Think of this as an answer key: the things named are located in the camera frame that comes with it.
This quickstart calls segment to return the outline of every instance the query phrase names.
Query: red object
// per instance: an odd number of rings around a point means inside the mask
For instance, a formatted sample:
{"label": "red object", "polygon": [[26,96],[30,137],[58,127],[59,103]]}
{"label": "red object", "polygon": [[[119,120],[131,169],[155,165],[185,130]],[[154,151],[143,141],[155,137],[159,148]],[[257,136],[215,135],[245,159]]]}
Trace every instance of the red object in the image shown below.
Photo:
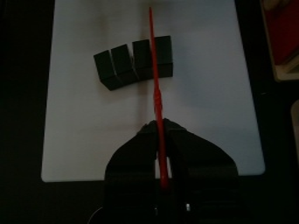
{"label": "red object", "polygon": [[275,64],[281,65],[299,52],[299,0],[266,10],[266,24]]}
{"label": "red object", "polygon": [[153,61],[154,61],[154,112],[159,133],[159,151],[158,159],[161,166],[161,184],[165,191],[170,188],[170,178],[167,170],[167,156],[165,146],[165,119],[163,119],[163,97],[159,88],[159,73],[157,65],[157,50],[155,50],[155,26],[154,26],[154,13],[150,8],[150,28],[151,28],[151,43],[153,43]]}

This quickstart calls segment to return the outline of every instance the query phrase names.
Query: dark background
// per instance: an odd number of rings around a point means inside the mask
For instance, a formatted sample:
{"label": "dark background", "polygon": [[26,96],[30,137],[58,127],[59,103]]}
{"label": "dark background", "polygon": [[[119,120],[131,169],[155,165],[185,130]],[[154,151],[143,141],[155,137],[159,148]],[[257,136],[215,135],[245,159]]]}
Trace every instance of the dark background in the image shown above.
{"label": "dark background", "polygon": [[[87,223],[103,182],[43,183],[54,0],[0,0],[0,223]],[[277,83],[259,1],[237,0],[266,173],[241,177],[253,223],[299,223],[290,108],[299,83]]]}

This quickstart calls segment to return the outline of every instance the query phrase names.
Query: white table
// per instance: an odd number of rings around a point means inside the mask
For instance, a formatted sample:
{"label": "white table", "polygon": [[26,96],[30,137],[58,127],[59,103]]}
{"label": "white table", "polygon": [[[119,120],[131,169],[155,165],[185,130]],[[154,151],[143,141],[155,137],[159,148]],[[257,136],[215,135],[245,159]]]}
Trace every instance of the white table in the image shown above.
{"label": "white table", "polygon": [[234,0],[56,0],[43,181],[100,180],[116,149],[155,119],[154,83],[110,92],[94,54],[173,36],[174,77],[161,79],[163,115],[214,142],[241,175],[265,159]]}

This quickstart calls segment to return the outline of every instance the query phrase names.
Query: red stick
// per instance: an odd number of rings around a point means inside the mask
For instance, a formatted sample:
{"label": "red stick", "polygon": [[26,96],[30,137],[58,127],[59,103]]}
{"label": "red stick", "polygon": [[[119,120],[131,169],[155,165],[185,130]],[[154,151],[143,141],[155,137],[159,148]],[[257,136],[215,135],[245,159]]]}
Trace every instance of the red stick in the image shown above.
{"label": "red stick", "polygon": [[161,166],[161,184],[162,189],[166,191],[170,188],[170,179],[167,171],[167,157],[165,147],[165,119],[163,119],[163,97],[159,88],[159,73],[157,65],[157,50],[155,50],[155,26],[154,26],[154,13],[150,8],[150,27],[151,27],[151,42],[153,42],[153,61],[154,61],[154,112],[159,133],[159,151],[158,159]]}

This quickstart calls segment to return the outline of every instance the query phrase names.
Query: black block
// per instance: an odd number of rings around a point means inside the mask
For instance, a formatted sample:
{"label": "black block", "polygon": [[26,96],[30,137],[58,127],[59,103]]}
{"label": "black block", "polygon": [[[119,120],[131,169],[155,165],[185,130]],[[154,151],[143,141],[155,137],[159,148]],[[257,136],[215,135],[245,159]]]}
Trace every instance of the black block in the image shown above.
{"label": "black block", "polygon": [[106,85],[108,90],[122,88],[125,85],[115,74],[110,51],[96,54],[94,58],[96,61],[100,82]]}
{"label": "black block", "polygon": [[155,38],[157,48],[157,63],[159,70],[159,77],[174,76],[174,51],[171,36],[162,36]]}
{"label": "black block", "polygon": [[135,71],[141,81],[154,78],[150,40],[134,42]]}
{"label": "black block", "polygon": [[137,72],[133,66],[133,60],[127,45],[122,45],[111,50],[116,76],[125,85],[138,82]]}

